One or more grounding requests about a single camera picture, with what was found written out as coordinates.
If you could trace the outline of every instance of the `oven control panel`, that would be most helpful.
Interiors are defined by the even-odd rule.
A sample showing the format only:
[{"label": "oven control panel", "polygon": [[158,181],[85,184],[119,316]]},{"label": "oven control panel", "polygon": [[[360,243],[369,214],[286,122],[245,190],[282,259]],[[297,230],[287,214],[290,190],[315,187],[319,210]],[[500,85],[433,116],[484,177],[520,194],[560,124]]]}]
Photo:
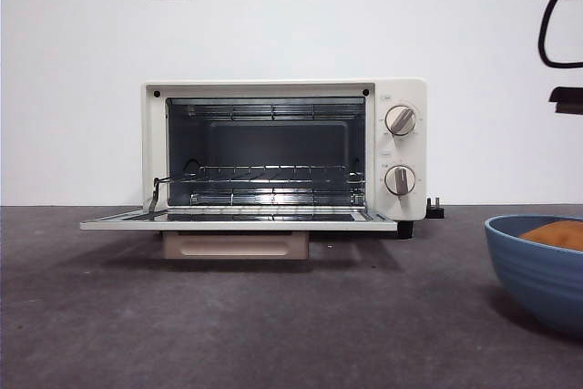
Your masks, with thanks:
[{"label": "oven control panel", "polygon": [[399,78],[375,84],[374,208],[392,220],[425,216],[426,86]]}]

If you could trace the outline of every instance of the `oven foot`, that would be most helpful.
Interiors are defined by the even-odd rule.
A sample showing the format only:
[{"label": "oven foot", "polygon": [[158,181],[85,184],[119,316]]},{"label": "oven foot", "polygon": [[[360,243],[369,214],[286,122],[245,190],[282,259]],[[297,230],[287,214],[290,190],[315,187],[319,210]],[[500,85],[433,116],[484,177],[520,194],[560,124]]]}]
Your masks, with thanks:
[{"label": "oven foot", "polygon": [[413,237],[413,222],[403,220],[397,222],[397,239],[411,239]]}]

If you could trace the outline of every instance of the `temperature dial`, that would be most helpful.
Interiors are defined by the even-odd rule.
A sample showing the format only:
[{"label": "temperature dial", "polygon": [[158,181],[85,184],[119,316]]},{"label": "temperature dial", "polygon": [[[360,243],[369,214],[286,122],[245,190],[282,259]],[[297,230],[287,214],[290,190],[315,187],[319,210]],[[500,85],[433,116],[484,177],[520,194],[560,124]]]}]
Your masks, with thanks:
[{"label": "temperature dial", "polygon": [[415,128],[415,113],[405,105],[392,107],[384,117],[386,128],[395,136],[406,136]]},{"label": "temperature dial", "polygon": [[386,172],[384,185],[394,195],[404,196],[415,187],[415,174],[406,166],[395,166]]}]

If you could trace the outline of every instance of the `power cord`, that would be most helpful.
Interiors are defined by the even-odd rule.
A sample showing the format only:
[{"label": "power cord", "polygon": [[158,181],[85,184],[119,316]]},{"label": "power cord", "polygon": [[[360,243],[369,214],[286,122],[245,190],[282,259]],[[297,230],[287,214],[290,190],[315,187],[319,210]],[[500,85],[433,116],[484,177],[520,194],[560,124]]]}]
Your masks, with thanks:
[{"label": "power cord", "polygon": [[555,9],[555,5],[557,4],[558,0],[549,0],[547,9],[545,9],[545,14],[543,15],[543,21],[540,25],[540,34],[538,35],[538,53],[542,58],[543,62],[553,68],[580,68],[583,67],[583,62],[580,63],[558,63],[556,61],[551,61],[548,59],[547,51],[545,50],[545,41],[547,40],[547,30],[548,30],[548,22],[550,21],[550,17],[553,14],[553,10]]}]

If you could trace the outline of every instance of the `oven cavity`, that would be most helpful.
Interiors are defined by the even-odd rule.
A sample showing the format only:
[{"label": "oven cavity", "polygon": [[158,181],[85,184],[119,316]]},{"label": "oven cavity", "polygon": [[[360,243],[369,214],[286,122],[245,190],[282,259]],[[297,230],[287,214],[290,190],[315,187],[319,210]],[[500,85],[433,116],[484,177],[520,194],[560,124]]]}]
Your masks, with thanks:
[{"label": "oven cavity", "polygon": [[364,207],[364,97],[168,98],[168,205]]}]

